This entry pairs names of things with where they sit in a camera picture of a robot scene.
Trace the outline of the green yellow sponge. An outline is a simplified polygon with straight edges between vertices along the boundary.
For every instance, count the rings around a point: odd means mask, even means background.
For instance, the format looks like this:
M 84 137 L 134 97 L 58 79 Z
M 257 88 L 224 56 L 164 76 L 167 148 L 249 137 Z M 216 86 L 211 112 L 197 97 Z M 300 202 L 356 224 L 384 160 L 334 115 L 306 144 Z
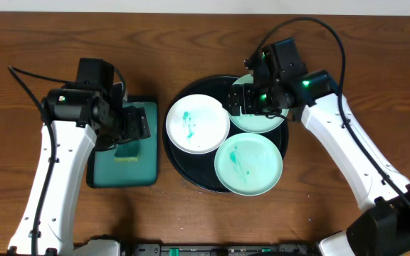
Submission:
M 120 144 L 117 146 L 114 160 L 137 161 L 140 157 L 140 143 L 138 141 Z

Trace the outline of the white plate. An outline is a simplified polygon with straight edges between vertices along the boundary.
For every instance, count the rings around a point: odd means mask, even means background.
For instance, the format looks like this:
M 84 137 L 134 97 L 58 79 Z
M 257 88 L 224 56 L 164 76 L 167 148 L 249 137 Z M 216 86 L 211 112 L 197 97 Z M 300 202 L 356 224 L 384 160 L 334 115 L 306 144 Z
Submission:
M 230 119 L 217 99 L 193 94 L 180 98 L 170 107 L 165 128 L 176 148 L 189 154 L 206 154 L 226 140 Z

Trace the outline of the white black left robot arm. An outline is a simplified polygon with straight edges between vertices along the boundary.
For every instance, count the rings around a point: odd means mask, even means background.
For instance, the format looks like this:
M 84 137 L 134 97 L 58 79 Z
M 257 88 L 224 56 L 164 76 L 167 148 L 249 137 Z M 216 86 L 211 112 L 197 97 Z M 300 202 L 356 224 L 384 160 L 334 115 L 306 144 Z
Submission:
M 53 89 L 40 104 L 41 154 L 9 255 L 123 255 L 102 236 L 73 244 L 80 186 L 146 186 L 157 177 L 157 103 L 128 97 L 122 83 L 102 89 Z

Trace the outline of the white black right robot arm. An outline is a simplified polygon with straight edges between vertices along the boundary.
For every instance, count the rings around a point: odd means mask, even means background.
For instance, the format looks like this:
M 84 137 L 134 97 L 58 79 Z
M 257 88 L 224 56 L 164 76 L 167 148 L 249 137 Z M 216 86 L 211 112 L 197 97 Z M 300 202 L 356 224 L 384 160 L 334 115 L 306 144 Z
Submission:
M 402 255 L 410 251 L 410 180 L 378 150 L 325 70 L 232 84 L 232 115 L 269 117 L 290 109 L 327 150 L 362 214 L 318 244 L 321 255 Z

